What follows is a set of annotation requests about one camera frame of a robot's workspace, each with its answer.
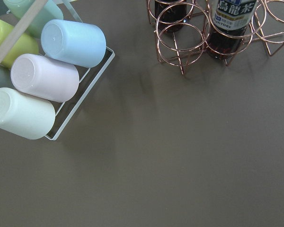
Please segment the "light blue cup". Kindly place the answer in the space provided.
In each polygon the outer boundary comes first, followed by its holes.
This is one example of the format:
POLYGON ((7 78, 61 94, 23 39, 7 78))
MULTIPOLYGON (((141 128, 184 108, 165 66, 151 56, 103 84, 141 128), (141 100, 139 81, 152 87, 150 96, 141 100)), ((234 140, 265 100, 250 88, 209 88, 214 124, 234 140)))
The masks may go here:
POLYGON ((41 46, 52 59, 93 68, 105 56, 106 38, 96 25, 53 19, 43 27, 41 46))

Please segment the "lilac pink cup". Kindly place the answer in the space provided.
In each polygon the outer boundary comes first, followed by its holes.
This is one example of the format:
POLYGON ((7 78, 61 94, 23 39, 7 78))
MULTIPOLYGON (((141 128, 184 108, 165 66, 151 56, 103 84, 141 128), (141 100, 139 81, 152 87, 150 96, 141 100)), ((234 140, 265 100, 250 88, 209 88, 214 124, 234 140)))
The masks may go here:
POLYGON ((79 73, 74 65, 41 55, 20 55, 10 75, 17 90, 58 103, 70 100, 79 87, 79 73))

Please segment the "racked tea bottle lower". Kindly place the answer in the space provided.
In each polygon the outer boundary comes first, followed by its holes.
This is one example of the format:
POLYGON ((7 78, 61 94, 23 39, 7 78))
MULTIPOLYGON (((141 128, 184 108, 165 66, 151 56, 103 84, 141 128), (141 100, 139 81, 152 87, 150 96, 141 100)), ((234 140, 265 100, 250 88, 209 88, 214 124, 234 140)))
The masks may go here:
POLYGON ((167 9, 161 16, 160 22, 158 23, 158 30, 163 31, 166 27, 165 33, 174 33, 179 31, 183 25, 177 24, 172 25, 179 21, 179 23, 184 22, 186 18, 186 4, 176 5, 180 2, 186 2, 186 0, 159 0, 154 2, 155 7, 155 18, 157 19, 158 16, 161 14, 163 10, 172 6, 171 8, 167 9))

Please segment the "racked tea bottle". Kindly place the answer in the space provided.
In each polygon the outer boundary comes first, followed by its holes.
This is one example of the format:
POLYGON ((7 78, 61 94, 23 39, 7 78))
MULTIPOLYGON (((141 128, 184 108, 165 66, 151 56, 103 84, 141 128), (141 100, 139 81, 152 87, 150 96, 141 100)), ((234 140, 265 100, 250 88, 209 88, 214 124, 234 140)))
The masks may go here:
POLYGON ((210 3, 216 27, 211 29, 207 39, 207 52, 211 57, 225 60, 240 48, 258 3, 258 0, 214 0, 210 3))
POLYGON ((158 30, 163 31, 166 27, 165 33, 174 33, 179 31, 183 25, 177 24, 172 25, 179 21, 179 23, 184 22, 186 18, 186 4, 176 5, 180 2, 186 2, 186 0, 159 0, 154 2, 155 7, 155 18, 157 19, 158 16, 161 14, 163 10, 172 6, 171 8, 167 9, 161 16, 160 22, 158 23, 158 30))

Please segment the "white cup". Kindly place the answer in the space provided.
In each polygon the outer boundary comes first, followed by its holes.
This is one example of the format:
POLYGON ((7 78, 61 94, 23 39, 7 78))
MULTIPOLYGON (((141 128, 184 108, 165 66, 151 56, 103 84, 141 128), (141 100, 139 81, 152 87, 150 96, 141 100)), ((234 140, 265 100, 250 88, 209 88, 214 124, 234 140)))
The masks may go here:
POLYGON ((0 128, 18 136, 36 140, 53 127, 55 109, 44 99, 0 88, 0 128))

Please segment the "racked tea bottle upper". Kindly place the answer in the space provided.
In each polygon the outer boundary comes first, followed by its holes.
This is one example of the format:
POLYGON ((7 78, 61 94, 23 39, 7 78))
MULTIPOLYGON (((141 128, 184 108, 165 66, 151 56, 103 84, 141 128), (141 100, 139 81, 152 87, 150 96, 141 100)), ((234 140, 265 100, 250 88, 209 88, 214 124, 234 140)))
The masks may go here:
POLYGON ((240 48, 258 3, 258 0, 214 0, 210 3, 216 27, 211 29, 207 39, 207 52, 211 57, 225 60, 240 48))

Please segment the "white cup rack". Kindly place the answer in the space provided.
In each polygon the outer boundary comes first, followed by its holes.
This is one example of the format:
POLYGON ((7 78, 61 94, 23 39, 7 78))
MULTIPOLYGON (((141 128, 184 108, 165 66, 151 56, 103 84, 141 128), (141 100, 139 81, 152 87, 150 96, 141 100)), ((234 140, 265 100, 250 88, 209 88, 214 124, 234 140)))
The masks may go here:
MULTIPOLYGON (((24 11, 24 15, 15 24, 14 29, 7 36, 6 40, 2 42, 0 46, 0 61, 6 57, 6 54, 11 50, 12 46, 16 43, 17 39, 25 32, 25 30, 31 25, 32 21, 42 10, 42 7, 46 5, 45 0, 40 0, 33 3, 30 8, 24 11)), ((74 97, 69 101, 63 103, 56 103, 55 107, 55 122, 49 132, 44 135, 49 140, 56 140, 65 126, 68 124, 72 116, 76 113, 77 109, 84 101, 86 96, 95 86, 97 81, 100 79, 108 65, 115 57, 115 52, 106 47, 106 53, 103 60, 97 66, 93 68, 80 68, 79 72, 79 87, 74 97)))

